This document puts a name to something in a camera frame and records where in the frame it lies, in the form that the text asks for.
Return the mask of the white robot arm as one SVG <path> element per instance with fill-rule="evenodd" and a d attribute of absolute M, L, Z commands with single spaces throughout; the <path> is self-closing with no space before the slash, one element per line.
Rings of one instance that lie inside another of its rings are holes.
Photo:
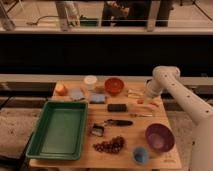
<path fill-rule="evenodd" d="M 166 89 L 196 124 L 190 171 L 213 171 L 213 106 L 179 81 L 178 67 L 157 66 L 152 75 L 152 79 L 146 84 L 145 98 L 153 99 Z"/>

